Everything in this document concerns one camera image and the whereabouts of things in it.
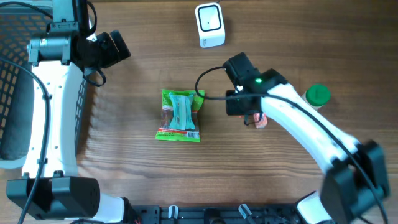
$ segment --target barcode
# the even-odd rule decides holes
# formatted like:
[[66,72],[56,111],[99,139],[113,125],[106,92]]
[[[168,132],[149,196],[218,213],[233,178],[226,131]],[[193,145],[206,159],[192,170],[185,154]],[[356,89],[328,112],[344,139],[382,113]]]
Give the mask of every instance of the barcode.
[[193,131],[187,131],[186,137],[188,138],[199,138],[199,133],[198,132],[193,132]]

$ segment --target green cap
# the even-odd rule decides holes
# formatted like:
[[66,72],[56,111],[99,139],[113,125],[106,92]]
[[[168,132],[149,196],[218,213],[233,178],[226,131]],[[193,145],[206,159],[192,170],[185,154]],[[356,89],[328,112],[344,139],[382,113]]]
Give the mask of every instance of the green cap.
[[323,106],[330,100],[330,91],[322,84],[315,84],[307,90],[305,97],[312,106]]

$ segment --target green and red package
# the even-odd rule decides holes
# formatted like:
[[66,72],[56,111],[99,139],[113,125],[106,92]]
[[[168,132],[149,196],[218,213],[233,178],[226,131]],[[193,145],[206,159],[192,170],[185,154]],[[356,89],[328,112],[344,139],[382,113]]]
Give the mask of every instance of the green and red package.
[[[170,93],[173,95],[189,96],[193,95],[193,101],[191,105],[191,117],[195,124],[195,129],[188,130],[177,130],[171,129],[170,123],[173,120],[173,104],[170,99]],[[162,118],[160,120],[160,128],[157,131],[157,140],[166,141],[190,141],[200,142],[199,124],[198,124],[198,111],[203,104],[203,98],[199,97],[195,90],[162,90]]]

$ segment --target black plastic basket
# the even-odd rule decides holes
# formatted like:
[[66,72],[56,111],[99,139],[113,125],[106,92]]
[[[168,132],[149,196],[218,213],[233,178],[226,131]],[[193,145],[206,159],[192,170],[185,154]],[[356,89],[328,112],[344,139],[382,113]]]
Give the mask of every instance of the black plastic basket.
[[[31,3],[52,13],[51,1]],[[0,8],[0,57],[30,70],[31,66],[27,63],[30,37],[33,33],[44,32],[49,22],[50,18],[26,7]],[[76,108],[75,151],[86,86],[83,80]],[[0,169],[15,169],[24,165],[32,132],[33,105],[33,79],[24,71],[0,62]]]

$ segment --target cylindrical container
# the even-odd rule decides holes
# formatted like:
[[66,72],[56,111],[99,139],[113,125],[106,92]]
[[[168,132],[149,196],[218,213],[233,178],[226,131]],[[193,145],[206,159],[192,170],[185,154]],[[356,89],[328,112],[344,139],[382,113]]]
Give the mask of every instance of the cylindrical container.
[[317,110],[330,100],[330,91],[325,85],[315,84],[302,95],[302,98],[312,108]]

